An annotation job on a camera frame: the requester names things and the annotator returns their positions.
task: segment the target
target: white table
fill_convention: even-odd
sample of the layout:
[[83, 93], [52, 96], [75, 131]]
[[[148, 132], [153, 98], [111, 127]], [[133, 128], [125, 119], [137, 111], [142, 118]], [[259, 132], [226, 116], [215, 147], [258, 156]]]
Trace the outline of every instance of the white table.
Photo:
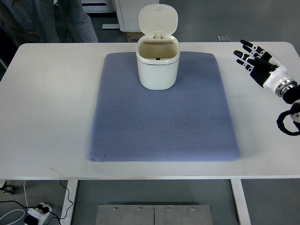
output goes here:
[[[256, 44], [276, 55], [300, 82], [300, 58], [291, 44]], [[300, 178], [300, 138], [285, 135], [276, 125], [278, 115], [290, 106], [261, 88], [235, 62], [233, 51], [242, 50], [240, 43], [180, 43], [181, 51], [215, 55], [240, 159], [90, 162], [90, 131], [104, 58], [109, 53], [135, 52], [136, 46], [22, 45], [0, 82], [0, 179], [231, 179], [235, 195], [243, 196], [243, 178]], [[244, 198], [238, 199], [241, 216], [247, 206]]]

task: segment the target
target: cardboard box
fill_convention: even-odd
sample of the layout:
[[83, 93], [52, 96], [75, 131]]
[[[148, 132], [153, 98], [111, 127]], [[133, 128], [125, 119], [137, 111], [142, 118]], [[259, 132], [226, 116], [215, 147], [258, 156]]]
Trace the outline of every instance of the cardboard box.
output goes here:
[[142, 32], [126, 32], [127, 42], [129, 43], [136, 43], [139, 39], [144, 36]]

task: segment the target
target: person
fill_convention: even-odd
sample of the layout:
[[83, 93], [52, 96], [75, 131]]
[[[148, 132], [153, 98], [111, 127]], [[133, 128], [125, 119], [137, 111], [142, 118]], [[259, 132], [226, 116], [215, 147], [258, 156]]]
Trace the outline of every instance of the person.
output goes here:
[[[98, 42], [80, 0], [58, 2], [75, 42]], [[0, 0], [0, 28], [16, 47], [24, 43], [60, 43], [53, 0]]]
[[[42, 43], [59, 43], [53, 0], [22, 0]], [[84, 13], [80, 0], [58, 1], [75, 42], [98, 42], [90, 17]]]

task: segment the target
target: black cable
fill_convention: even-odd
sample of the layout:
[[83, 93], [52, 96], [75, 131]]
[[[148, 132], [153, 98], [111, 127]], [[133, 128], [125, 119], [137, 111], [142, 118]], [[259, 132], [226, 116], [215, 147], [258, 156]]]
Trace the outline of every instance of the black cable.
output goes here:
[[65, 187], [65, 186], [63, 186], [63, 187], [67, 190], [67, 199], [68, 199], [68, 201], [71, 202], [71, 205], [70, 205], [69, 208], [67, 209], [66, 215], [65, 215], [65, 217], [64, 217], [64, 218], [66, 218], [66, 217], [67, 217], [68, 210], [74, 205], [74, 203], [69, 199], [69, 197], [70, 197], [70, 190], [69, 190], [67, 187]]
[[26, 206], [23, 206], [21, 203], [17, 202], [17, 201], [0, 201], [0, 203], [17, 203], [18, 205], [20, 205], [21, 207], [23, 207], [24, 209], [29, 209], [29, 208], [34, 208], [36, 206], [32, 206], [32, 207], [26, 207]]
[[69, 208], [67, 208], [66, 215], [64, 217], [62, 217], [62, 218], [58, 218], [58, 216], [56, 214], [50, 212], [51, 214], [55, 215], [55, 217], [52, 217], [46, 225], [48, 225], [53, 218], [57, 219], [58, 222], [59, 222], [59, 224], [61, 225], [60, 220], [61, 219], [65, 219], [67, 217], [68, 210], [74, 205], [74, 203], [69, 199], [69, 197], [70, 197], [70, 190], [66, 186], [64, 186], [64, 185], [62, 185], [62, 186], [68, 191], [68, 193], [67, 193], [67, 199], [68, 199], [69, 202], [71, 202], [71, 205], [69, 206]]

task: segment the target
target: lid hinge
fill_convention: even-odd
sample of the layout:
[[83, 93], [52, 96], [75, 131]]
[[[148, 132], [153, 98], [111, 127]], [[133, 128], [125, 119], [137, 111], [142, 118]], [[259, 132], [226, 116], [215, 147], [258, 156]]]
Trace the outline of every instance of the lid hinge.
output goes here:
[[163, 33], [162, 32], [154, 32], [153, 38], [156, 40], [163, 39]]

